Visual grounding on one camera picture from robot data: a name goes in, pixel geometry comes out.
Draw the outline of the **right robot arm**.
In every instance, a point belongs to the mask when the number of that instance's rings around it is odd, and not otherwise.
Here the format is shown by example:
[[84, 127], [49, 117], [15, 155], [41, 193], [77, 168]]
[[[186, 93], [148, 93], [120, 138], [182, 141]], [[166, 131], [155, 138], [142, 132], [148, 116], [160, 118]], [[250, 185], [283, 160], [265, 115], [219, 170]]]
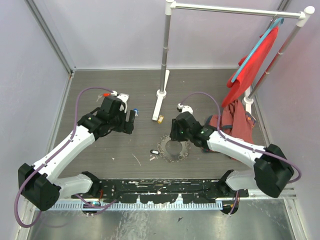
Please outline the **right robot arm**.
[[187, 111], [172, 119], [169, 136], [172, 141], [190, 141], [196, 147], [222, 153], [250, 168], [232, 171], [219, 184], [219, 191], [225, 197], [231, 197], [237, 190], [256, 188], [277, 198], [295, 174], [277, 145], [265, 147], [245, 142], [214, 126], [200, 124]]

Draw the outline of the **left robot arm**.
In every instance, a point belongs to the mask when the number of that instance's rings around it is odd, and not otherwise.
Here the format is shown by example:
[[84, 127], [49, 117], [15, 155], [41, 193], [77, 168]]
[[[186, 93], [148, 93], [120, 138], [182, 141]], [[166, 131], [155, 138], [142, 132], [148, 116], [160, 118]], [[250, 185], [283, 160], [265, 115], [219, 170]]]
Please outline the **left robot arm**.
[[111, 132], [131, 134], [134, 110], [128, 110], [129, 95], [115, 92], [106, 96], [100, 107], [84, 115], [59, 145], [33, 165], [18, 169], [21, 193], [40, 211], [47, 211], [59, 199], [75, 194], [95, 198], [101, 193], [100, 179], [88, 171], [74, 177], [60, 178], [62, 171], [85, 148]]

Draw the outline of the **metal disc keyring organizer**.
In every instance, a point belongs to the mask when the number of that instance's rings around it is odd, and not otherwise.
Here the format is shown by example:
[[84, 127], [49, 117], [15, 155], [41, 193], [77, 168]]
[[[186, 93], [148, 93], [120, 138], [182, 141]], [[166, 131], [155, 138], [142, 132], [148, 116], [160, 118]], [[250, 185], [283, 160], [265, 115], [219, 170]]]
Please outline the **metal disc keyring organizer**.
[[157, 143], [160, 156], [168, 163], [186, 160], [191, 146], [189, 141], [173, 141], [169, 135], [163, 135]]

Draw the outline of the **black key tag with key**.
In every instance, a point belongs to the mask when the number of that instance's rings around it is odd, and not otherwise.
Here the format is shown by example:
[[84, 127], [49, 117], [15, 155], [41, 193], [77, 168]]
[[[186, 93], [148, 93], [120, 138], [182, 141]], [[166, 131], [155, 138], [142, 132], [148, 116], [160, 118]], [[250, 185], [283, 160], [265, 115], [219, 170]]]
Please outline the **black key tag with key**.
[[160, 155], [160, 152], [158, 150], [155, 150], [155, 149], [151, 149], [150, 150], [150, 161], [153, 161], [155, 159], [158, 158], [158, 156]]

